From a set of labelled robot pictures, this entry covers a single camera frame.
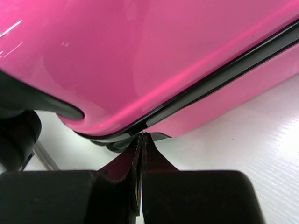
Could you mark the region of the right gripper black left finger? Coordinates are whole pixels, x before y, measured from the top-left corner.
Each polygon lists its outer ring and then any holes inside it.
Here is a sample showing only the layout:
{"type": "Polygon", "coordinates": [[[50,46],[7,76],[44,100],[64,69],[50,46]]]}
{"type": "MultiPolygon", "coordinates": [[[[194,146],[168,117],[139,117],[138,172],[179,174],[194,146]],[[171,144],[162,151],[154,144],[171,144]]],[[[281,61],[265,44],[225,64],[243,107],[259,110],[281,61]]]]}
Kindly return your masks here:
{"type": "Polygon", "coordinates": [[[140,215],[143,136],[103,168],[6,172],[0,176],[3,224],[134,224],[140,215]]]}

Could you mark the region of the pink hard-shell suitcase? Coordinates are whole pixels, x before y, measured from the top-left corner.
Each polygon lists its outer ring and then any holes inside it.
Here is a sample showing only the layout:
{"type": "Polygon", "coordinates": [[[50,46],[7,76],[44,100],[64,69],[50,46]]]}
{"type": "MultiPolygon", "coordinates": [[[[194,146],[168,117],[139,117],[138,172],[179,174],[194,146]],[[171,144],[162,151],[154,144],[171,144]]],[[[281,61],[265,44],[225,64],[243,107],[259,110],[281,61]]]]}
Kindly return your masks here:
{"type": "Polygon", "coordinates": [[[114,152],[177,137],[299,71],[296,0],[3,0],[0,163],[20,169],[37,111],[114,152]]]}

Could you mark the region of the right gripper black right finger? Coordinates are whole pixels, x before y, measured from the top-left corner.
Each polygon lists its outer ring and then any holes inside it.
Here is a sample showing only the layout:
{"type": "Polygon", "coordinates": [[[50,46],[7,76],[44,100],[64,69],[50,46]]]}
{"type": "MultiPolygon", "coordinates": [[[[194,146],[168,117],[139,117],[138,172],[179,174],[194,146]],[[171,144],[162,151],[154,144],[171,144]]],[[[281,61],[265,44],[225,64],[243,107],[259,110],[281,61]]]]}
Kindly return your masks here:
{"type": "Polygon", "coordinates": [[[263,224],[249,178],[236,170],[181,171],[142,140],[142,212],[147,224],[263,224]]]}

